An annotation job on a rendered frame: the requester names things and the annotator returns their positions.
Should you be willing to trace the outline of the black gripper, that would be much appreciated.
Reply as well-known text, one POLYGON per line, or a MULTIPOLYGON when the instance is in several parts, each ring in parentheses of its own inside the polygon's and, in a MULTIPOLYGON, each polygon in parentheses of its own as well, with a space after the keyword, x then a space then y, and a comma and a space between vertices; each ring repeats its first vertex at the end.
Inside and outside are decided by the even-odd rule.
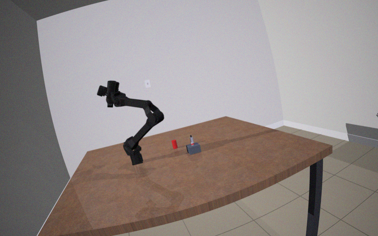
POLYGON ((99 86, 99 89, 98 89, 98 92, 97 92, 97 95, 98 96, 107 96, 108 95, 108 92, 107 92, 107 87, 104 87, 104 86, 99 86))

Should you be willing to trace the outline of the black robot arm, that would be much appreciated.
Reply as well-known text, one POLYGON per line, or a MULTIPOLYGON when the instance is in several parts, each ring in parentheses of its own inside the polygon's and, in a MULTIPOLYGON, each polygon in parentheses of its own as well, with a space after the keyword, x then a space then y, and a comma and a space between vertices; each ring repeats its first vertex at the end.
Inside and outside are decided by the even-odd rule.
POLYGON ((142 154, 140 153, 141 146, 138 145, 138 142, 143 138, 143 136, 146 135, 146 133, 149 132, 149 130, 151 130, 152 127, 156 126, 158 123, 164 120, 164 114, 156 106, 154 106, 150 100, 130 99, 127 96, 122 95, 122 93, 118 91, 118 88, 119 82, 107 82, 108 95, 106 97, 106 102, 108 108, 112 108, 114 106, 143 108, 146 116, 148 117, 146 124, 143 125, 141 130, 139 130, 134 137, 131 136, 130 138, 128 138, 123 145, 123 149, 132 160, 132 165, 141 164, 143 163, 143 158, 142 154), (154 113, 152 113, 151 111, 154 113))

